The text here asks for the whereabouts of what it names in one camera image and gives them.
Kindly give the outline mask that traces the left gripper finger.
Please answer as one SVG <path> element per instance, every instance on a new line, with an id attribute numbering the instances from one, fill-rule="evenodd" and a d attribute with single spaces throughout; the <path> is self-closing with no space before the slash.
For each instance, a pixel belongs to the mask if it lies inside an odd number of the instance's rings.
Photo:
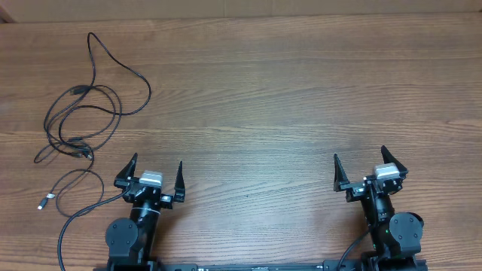
<path id="1" fill-rule="evenodd" d="M 138 154 L 134 153 L 127 165 L 116 175 L 115 181 L 128 181 L 134 176 Z"/>
<path id="2" fill-rule="evenodd" d="M 175 202 L 184 202 L 185 201 L 185 182 L 183 177 L 183 162 L 180 162 L 178 165 L 178 171 L 175 180 L 175 195 L 174 201 Z"/>

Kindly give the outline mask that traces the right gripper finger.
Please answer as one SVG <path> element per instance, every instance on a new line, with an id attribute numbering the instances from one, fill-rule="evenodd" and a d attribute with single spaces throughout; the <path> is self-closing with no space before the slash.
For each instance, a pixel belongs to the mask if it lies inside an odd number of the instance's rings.
<path id="1" fill-rule="evenodd" d="M 349 179 L 342 167 L 341 161 L 337 154 L 334 154 L 334 191 L 341 192 L 347 189 L 350 184 Z"/>
<path id="2" fill-rule="evenodd" d="M 380 151 L 383 156 L 384 163 L 394 163 L 401 177 L 405 177 L 407 175 L 407 173 L 409 172 L 408 169 L 390 153 L 390 151 L 385 145 L 381 146 Z"/>

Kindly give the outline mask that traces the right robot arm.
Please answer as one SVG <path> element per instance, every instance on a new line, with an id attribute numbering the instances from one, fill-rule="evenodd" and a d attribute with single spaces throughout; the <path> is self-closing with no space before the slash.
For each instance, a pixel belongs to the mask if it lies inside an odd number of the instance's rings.
<path id="1" fill-rule="evenodd" d="M 413 212 L 397 213 L 390 196 L 402 189 L 408 169 L 382 146 L 383 163 L 360 182 L 351 182 L 334 155 L 334 191 L 345 192 L 347 202 L 360 202 L 368 229 L 343 253 L 337 270 L 407 270 L 428 269 L 425 260 L 418 260 L 423 237 L 423 219 Z M 358 260 L 347 260 L 348 254 L 366 236 L 370 236 L 374 250 L 366 251 Z"/>

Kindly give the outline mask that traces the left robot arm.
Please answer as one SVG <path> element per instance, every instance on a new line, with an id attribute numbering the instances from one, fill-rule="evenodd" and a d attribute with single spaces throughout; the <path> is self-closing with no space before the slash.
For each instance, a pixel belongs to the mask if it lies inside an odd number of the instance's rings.
<path id="1" fill-rule="evenodd" d="M 183 163 L 178 165 L 173 195 L 162 192 L 163 174 L 144 171 L 136 177 L 138 155 L 116 175 L 114 186 L 122 190 L 122 198 L 132 205 L 128 218 L 113 221 L 105 232 L 109 248 L 107 270 L 162 270 L 157 257 L 151 255 L 162 209 L 185 201 Z"/>

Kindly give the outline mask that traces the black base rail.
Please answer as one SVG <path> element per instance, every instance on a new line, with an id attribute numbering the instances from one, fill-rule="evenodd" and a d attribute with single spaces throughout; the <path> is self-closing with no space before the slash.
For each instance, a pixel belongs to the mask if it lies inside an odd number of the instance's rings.
<path id="1" fill-rule="evenodd" d="M 158 271 L 362 271 L 369 270 L 360 260 L 345 260 L 338 266 L 338 260 L 324 260 L 322 263 L 290 264 L 239 264 L 198 266 L 194 263 L 163 264 L 149 262 L 145 265 L 97 267 L 94 271 L 108 270 L 158 270 Z"/>

